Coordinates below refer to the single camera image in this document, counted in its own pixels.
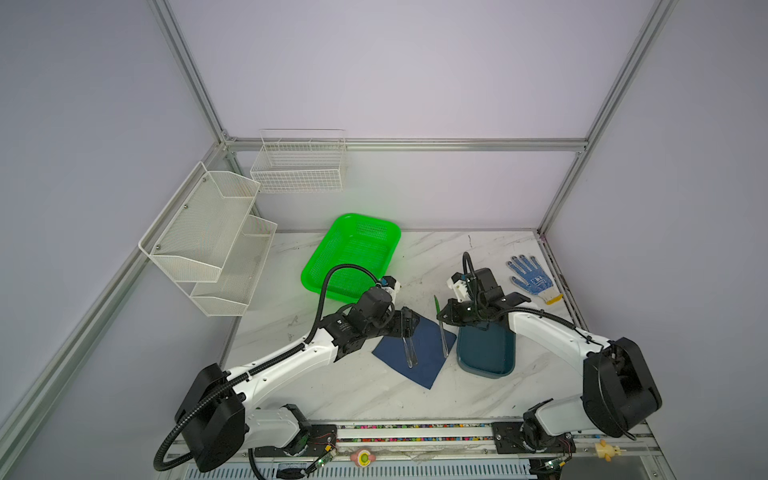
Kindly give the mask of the dark blue paper napkin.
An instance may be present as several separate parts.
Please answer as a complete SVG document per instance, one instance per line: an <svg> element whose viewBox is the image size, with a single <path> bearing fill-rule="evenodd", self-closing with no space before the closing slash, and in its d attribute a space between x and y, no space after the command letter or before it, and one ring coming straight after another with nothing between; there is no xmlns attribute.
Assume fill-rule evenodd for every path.
<svg viewBox="0 0 768 480"><path fill-rule="evenodd" d="M447 361L457 335L438 323L422 319L408 340L384 337L373 349L375 358L406 379L431 389Z"/></svg>

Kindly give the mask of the silver metal knife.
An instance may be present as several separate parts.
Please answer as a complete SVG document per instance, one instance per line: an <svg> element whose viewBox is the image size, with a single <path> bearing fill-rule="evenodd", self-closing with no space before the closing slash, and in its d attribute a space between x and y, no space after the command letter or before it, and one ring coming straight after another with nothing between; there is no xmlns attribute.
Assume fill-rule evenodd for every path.
<svg viewBox="0 0 768 480"><path fill-rule="evenodd" d="M435 306L436 320L438 323L442 354L443 354L443 358L447 360L447 358L449 357L450 350L447 345L446 331L445 331L444 323L440 314L441 312L440 302L436 295L433 295L433 302Z"/></svg>

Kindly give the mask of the dark teal plastic tray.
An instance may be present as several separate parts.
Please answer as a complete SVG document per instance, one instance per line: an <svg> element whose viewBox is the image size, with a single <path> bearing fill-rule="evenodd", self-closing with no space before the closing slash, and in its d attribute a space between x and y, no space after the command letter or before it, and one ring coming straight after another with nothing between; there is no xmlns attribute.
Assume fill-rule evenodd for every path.
<svg viewBox="0 0 768 480"><path fill-rule="evenodd" d="M484 328L461 327L457 338L457 361L462 370L498 379L511 374L516 365L516 334L502 323Z"/></svg>

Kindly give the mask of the green plastic perforated basket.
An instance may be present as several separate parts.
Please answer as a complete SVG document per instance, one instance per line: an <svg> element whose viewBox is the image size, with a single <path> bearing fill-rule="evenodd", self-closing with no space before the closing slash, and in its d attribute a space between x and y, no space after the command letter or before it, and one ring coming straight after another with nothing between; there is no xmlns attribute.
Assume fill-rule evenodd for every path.
<svg viewBox="0 0 768 480"><path fill-rule="evenodd" d="M401 228L391 221L355 213L342 215L311 255L300 281L306 290L319 294L327 273L341 264L358 265L381 278L387 274L401 236ZM333 274L326 297L354 303L372 285L368 275L342 269Z"/></svg>

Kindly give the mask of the silver metal fork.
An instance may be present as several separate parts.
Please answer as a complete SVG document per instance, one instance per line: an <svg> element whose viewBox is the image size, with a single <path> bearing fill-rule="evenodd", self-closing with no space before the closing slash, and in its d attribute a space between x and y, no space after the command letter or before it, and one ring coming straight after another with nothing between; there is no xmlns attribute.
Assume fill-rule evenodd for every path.
<svg viewBox="0 0 768 480"><path fill-rule="evenodd" d="M413 341L413 330L410 327L405 327L402 334L402 340L404 344L404 351L406 356L406 362L409 369L414 368L418 364L418 357Z"/></svg>

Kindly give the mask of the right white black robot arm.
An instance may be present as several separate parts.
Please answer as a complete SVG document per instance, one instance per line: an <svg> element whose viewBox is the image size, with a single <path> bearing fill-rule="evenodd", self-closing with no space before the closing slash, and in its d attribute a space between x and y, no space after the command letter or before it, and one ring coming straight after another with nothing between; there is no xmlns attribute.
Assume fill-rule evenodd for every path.
<svg viewBox="0 0 768 480"><path fill-rule="evenodd" d="M567 433L595 428L628 437L631 429L657 412L661 394L640 347L621 337L611 340L590 333L530 299L511 293L493 301L451 298L437 319L456 327L500 325L556 355L582 378L579 393L543 400L523 415L515 442L541 452Z"/></svg>

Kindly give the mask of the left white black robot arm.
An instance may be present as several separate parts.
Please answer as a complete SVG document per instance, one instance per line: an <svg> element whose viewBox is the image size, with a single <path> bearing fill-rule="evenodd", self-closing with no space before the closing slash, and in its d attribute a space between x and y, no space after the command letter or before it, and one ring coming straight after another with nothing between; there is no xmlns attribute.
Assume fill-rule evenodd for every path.
<svg viewBox="0 0 768 480"><path fill-rule="evenodd" d="M245 450L299 456L310 450L313 427L294 404L263 402L276 390L359 351L378 337L410 340L421 316L389 303L346 306L322 318L314 332L256 362L225 371L203 368L177 410L175 426L153 459L158 471L193 462L213 471Z"/></svg>

